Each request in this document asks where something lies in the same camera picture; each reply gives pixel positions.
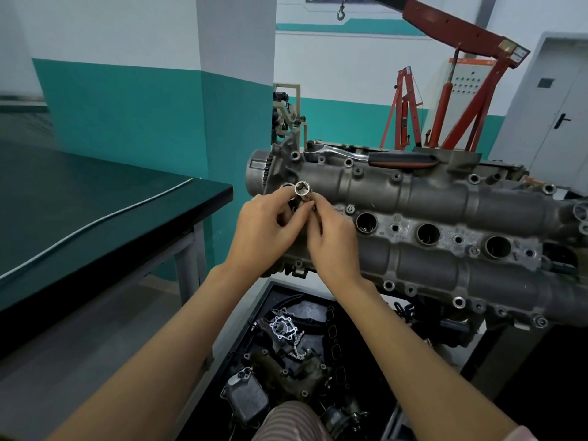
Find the engine block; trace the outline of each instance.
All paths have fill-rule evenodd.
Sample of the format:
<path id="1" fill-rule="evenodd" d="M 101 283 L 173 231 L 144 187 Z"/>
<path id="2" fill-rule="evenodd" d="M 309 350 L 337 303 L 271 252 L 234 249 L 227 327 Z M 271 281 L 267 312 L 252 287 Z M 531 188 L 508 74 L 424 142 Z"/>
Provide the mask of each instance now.
<path id="1" fill-rule="evenodd" d="M 306 181 L 353 219 L 362 274 L 388 295 L 537 327 L 588 325 L 583 277 L 544 255 L 546 243 L 588 246 L 587 200 L 555 200 L 554 185 L 526 182 L 523 167 L 476 153 L 418 148 L 439 163 L 406 170 L 371 166 L 379 151 L 320 141 L 302 151 L 287 138 L 255 151 L 247 191 Z M 303 233 L 272 268 L 281 270 L 314 270 Z"/>

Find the black tray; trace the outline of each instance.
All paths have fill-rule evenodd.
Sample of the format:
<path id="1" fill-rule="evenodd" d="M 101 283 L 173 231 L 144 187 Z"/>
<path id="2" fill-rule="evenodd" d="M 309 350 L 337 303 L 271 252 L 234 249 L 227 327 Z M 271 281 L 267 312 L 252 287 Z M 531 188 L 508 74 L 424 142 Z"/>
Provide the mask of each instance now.
<path id="1" fill-rule="evenodd" d="M 229 439 L 232 411 L 229 403 L 221 399 L 221 391 L 228 378 L 244 367 L 243 354 L 250 351 L 255 345 L 264 348 L 271 347 L 271 344 L 268 345 L 267 342 L 262 343 L 262 338 L 256 335 L 258 331 L 251 331 L 251 325 L 255 320 L 266 315 L 276 304 L 301 293 L 303 293 L 303 301 L 289 306 L 288 311 L 300 318 L 313 318 L 323 322 L 328 320 L 329 322 L 329 335 L 305 335 L 304 347 L 313 348 L 320 354 L 324 363 L 334 368 L 332 376 L 337 385 L 352 393 L 361 410 L 368 412 L 369 415 L 361 422 L 362 434 L 365 439 L 380 439 L 394 410 L 396 399 L 349 316 L 337 302 L 304 293 L 301 289 L 269 281 L 261 300 L 248 320 L 248 324 L 239 333 L 231 351 L 224 358 L 202 399 L 180 432 L 178 440 L 198 439 L 202 436 L 204 428 L 206 428 L 206 432 L 214 433 L 214 438 L 217 440 Z M 284 363 L 286 368 L 294 371 L 299 365 L 290 358 L 284 358 Z M 254 433 L 254 430 L 237 428 L 231 441 L 249 441 Z"/>

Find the white door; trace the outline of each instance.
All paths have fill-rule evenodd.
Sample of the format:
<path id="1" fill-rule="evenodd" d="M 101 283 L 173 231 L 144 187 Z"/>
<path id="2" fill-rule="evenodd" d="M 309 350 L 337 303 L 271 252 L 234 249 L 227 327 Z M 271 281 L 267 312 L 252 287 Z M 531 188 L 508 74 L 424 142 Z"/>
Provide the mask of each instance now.
<path id="1" fill-rule="evenodd" d="M 588 193 L 588 58 L 543 140 L 530 174 Z"/>
<path id="2" fill-rule="evenodd" d="M 489 159 L 522 164 L 526 168 L 533 166 L 532 176 L 545 182 L 554 182 L 543 177 L 545 174 L 551 176 L 547 165 L 560 163 L 551 160 L 549 164 L 543 164 L 538 156 L 547 135 L 562 114 L 560 110 L 572 85 L 588 63 L 587 44 L 586 41 L 578 40 L 545 40 L 533 65 L 527 70 L 524 83 L 518 88 L 521 101 L 511 105 Z M 574 111 L 574 115 L 578 117 L 577 111 Z M 583 120 L 588 122 L 588 116 L 584 116 Z M 564 131 L 571 123 L 564 121 L 555 132 Z"/>

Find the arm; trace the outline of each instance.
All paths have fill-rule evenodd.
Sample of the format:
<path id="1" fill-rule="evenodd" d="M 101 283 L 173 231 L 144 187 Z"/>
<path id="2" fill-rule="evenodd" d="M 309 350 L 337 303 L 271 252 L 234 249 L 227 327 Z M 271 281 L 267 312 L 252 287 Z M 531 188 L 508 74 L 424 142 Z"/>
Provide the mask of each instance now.
<path id="1" fill-rule="evenodd" d="M 502 441 L 517 424 L 462 378 L 387 305 L 359 270 L 353 222 L 314 194 L 308 248 L 320 278 L 374 355 L 419 441 Z"/>
<path id="2" fill-rule="evenodd" d="M 174 317 L 49 437 L 160 440 L 169 436 L 212 344 L 243 294 L 293 243 L 312 202 L 286 216 L 294 187 L 247 202 L 226 261 Z"/>

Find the human hand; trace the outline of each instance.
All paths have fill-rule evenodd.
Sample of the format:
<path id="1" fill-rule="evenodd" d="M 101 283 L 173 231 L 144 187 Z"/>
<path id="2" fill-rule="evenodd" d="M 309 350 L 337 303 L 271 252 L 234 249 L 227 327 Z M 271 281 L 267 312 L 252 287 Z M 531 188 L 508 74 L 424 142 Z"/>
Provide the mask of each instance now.
<path id="1" fill-rule="evenodd" d="M 316 192 L 313 199 L 316 213 L 308 215 L 307 246 L 320 279 L 335 297 L 349 288 L 373 287 L 359 270 L 357 234 L 351 218 L 337 212 Z"/>
<path id="2" fill-rule="evenodd" d="M 224 262 L 232 272 L 255 281 L 292 245 L 314 205 L 305 202 L 292 214 L 288 201 L 295 196 L 294 186 L 286 186 L 243 205 Z"/>

